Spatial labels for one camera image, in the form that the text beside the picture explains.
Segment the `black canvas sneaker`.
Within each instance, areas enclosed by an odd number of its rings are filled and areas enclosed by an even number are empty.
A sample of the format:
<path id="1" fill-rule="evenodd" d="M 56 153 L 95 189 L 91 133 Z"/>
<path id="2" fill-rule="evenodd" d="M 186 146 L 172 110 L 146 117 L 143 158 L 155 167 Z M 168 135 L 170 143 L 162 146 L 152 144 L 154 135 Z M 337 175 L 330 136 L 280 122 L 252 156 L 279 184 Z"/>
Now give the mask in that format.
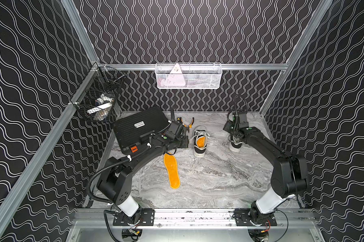
<path id="1" fill-rule="evenodd" d="M 236 136 L 230 136 L 229 149 L 232 152 L 240 152 L 243 142 Z"/>
<path id="2" fill-rule="evenodd" d="M 211 135 L 208 133 L 205 126 L 197 126 L 193 132 L 193 151 L 194 156 L 198 158 L 202 158 L 206 154 L 207 142 Z"/>

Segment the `orange insole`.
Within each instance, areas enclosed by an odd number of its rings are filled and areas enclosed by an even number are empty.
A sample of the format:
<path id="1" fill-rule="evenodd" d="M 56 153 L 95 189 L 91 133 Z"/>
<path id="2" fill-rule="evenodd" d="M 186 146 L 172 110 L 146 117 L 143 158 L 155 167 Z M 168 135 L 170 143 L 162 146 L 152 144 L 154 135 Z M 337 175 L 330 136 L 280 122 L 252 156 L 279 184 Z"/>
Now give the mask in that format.
<path id="1" fill-rule="evenodd" d="M 199 148 L 199 149 L 205 149 L 206 148 L 206 143 L 207 143 L 207 138 L 205 136 L 199 136 L 197 139 L 196 139 L 196 146 Z"/>
<path id="2" fill-rule="evenodd" d="M 172 189 L 178 189 L 181 185 L 177 159 L 173 155 L 165 154 L 163 163 L 168 173 L 169 184 Z"/>

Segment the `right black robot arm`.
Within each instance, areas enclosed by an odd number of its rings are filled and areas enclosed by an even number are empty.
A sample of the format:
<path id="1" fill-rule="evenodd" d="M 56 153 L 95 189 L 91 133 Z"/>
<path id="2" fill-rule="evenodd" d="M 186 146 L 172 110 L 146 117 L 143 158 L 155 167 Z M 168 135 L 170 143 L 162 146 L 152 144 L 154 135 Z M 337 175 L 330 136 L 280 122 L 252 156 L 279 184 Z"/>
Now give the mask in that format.
<path id="1" fill-rule="evenodd" d="M 307 162 L 303 156 L 291 154 L 268 139 L 258 128 L 251 127 L 247 111 L 237 108 L 236 95 L 233 108 L 227 114 L 223 130 L 229 133 L 229 149 L 239 152 L 246 144 L 256 149 L 272 165 L 271 187 L 265 194 L 251 204 L 249 217 L 254 224 L 261 224 L 273 217 L 275 210 L 287 199 L 304 192 L 308 183 Z"/>

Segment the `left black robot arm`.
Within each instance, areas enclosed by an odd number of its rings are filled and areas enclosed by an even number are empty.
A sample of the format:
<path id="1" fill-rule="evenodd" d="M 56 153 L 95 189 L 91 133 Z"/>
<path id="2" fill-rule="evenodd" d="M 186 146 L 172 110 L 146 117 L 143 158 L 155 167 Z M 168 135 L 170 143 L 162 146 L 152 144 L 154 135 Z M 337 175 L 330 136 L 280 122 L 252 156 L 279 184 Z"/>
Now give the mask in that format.
<path id="1" fill-rule="evenodd" d="M 186 128 L 177 121 L 173 107 L 168 119 L 160 107 L 154 106 L 117 120 L 113 131 L 124 156 L 109 158 L 105 167 L 90 178 L 86 192 L 91 199 L 111 203 L 133 217 L 139 210 L 131 196 L 134 175 L 153 159 L 182 148 Z"/>

